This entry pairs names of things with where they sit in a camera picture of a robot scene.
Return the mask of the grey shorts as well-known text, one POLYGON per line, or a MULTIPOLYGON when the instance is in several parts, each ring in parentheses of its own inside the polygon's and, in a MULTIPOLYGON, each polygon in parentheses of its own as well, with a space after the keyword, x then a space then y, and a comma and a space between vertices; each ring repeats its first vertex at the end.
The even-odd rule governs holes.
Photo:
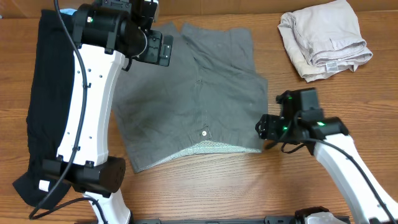
POLYGON ((261 152, 255 125, 267 113, 267 81, 256 73, 251 32, 173 23, 167 67, 134 62, 112 109, 135 172, 195 154, 261 152))

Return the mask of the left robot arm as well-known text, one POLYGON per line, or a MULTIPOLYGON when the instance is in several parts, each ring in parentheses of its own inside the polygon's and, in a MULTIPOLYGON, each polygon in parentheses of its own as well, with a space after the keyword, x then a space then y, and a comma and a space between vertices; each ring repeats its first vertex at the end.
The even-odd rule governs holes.
POLYGON ((108 125, 118 76, 132 61, 168 66, 173 37, 152 30, 159 3, 97 1, 82 4, 67 33, 75 58, 65 132, 46 176, 67 182, 88 201, 99 223, 132 223, 121 184, 126 162, 108 152, 108 125))

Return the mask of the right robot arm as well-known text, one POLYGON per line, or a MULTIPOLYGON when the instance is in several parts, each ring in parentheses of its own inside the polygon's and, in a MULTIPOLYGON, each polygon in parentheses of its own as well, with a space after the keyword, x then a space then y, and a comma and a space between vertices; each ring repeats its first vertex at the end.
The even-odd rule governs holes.
POLYGON ((355 223, 397 223, 397 202, 363 162, 342 120, 324 116, 316 89, 287 90, 275 101, 280 114, 263 114, 255 126, 269 141, 266 148, 306 147, 333 179, 355 223))

